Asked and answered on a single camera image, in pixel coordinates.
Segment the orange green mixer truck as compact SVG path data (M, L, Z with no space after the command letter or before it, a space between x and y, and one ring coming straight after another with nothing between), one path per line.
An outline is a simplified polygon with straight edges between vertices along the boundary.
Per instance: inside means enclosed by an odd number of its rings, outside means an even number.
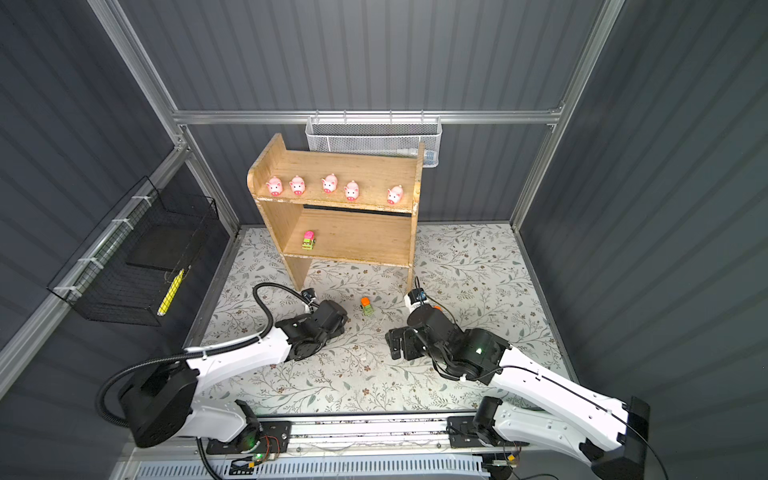
M372 315L374 313L373 306L368 297L363 297L360 301L360 305L364 315Z

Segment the pink pig toy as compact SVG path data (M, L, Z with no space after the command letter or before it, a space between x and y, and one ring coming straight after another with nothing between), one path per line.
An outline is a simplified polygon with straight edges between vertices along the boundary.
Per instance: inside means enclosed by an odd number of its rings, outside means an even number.
M271 177L267 182L266 186L268 188L268 192L272 197L278 197L283 193L283 183L280 178L277 176Z
M398 204L404 195L404 189L401 185L396 185L387 190L387 203L390 205Z
M331 173L321 179L324 193L331 194L338 188L338 177Z
M344 196L347 201L356 201L360 195L360 186L356 181L350 181L344 187Z
M291 187L291 190L292 190L293 194L296 195L296 196L301 196L306 191L305 180L302 177L298 176L298 175L294 176L290 180L289 185Z

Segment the pink pig toy front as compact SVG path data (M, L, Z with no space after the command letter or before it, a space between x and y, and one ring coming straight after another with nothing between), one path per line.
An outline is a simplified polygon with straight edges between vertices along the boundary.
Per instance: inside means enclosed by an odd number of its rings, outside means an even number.
M338 188L338 177L331 173L321 179L324 193L331 194Z

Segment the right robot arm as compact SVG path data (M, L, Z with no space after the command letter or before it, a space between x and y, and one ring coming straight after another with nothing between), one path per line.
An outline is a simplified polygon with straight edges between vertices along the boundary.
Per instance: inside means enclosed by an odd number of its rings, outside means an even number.
M647 402L589 390L490 331L461 329L430 304L412 308L406 326L388 331L385 339L393 359L426 357L444 379L477 382L540 407L524 412L484 397L473 418L482 444L530 443L587 464L600 479L644 478L653 452Z

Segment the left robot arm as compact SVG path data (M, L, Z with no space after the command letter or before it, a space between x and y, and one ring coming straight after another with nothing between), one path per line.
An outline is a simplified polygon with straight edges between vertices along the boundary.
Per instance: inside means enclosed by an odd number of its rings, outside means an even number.
M337 302L319 301L311 289L297 292L283 286L282 291L298 299L305 311L278 321L259 295L265 286L258 283L252 289L266 317L260 332L127 367L101 385L94 400L96 413L129 429L140 448L176 437L232 444L243 453L264 447L269 436L246 402L216 406L206 403L202 392L261 367L305 360L343 334L348 320Z

